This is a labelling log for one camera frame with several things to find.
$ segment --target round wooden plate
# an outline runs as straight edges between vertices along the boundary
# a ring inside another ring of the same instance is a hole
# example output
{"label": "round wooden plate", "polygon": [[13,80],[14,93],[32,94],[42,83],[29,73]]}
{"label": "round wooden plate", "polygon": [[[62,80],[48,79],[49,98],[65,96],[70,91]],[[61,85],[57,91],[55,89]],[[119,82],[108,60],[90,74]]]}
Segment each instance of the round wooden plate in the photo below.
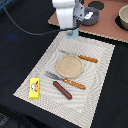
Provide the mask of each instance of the round wooden plate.
{"label": "round wooden plate", "polygon": [[84,65],[79,57],[66,55],[57,61],[56,70],[64,78],[74,78],[83,72]]}

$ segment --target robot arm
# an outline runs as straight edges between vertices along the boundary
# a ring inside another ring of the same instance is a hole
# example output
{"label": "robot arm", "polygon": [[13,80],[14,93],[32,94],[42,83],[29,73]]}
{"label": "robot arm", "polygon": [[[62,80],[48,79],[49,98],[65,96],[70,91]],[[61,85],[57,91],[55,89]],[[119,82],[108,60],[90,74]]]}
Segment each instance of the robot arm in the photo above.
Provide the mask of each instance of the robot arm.
{"label": "robot arm", "polygon": [[73,28],[75,0],[52,0],[61,29]]}
{"label": "robot arm", "polygon": [[75,20],[84,19],[84,0],[52,0],[61,29],[73,28]]}

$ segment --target black table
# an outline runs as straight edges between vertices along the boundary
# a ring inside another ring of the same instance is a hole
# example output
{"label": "black table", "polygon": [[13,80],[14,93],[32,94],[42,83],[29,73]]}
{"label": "black table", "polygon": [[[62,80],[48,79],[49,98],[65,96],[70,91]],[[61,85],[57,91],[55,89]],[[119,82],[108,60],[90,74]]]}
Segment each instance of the black table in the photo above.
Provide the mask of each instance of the black table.
{"label": "black table", "polygon": [[[51,0],[16,0],[7,8],[14,21],[27,31],[41,33],[59,29],[48,24],[55,12]],[[0,13],[0,105],[53,128],[78,128],[13,96],[57,34],[27,35],[5,13]],[[79,35],[115,45],[91,128],[128,128],[128,44],[85,33]]]}

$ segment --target placemat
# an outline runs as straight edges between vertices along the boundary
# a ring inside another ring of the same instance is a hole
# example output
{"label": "placemat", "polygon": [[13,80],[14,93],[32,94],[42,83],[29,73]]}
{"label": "placemat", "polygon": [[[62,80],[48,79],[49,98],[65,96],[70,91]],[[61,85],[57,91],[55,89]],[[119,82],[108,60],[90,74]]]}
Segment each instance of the placemat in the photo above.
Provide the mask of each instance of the placemat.
{"label": "placemat", "polygon": [[[58,49],[98,59],[98,63],[82,60],[85,66],[84,72],[77,78],[71,79],[84,84],[86,86],[85,90],[58,81],[72,94],[73,98],[71,100],[63,96],[53,86],[53,80],[44,75],[45,70],[48,70],[61,77],[55,69],[55,64],[65,54],[59,52]],[[80,36],[74,39],[67,39],[65,33],[60,32],[22,85],[16,90],[14,96],[47,110],[79,127],[89,128],[113,50],[114,45]],[[34,77],[40,78],[40,98],[30,100],[28,97],[29,82],[30,78]]]}

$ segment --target butter package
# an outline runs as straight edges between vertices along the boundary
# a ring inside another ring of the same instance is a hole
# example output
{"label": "butter package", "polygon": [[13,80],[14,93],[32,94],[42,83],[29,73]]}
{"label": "butter package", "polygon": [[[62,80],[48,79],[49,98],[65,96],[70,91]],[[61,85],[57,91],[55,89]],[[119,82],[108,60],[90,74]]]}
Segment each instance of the butter package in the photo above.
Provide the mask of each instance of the butter package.
{"label": "butter package", "polygon": [[30,79],[29,98],[30,99],[38,99],[39,94],[40,94],[40,79],[39,78],[31,78]]}

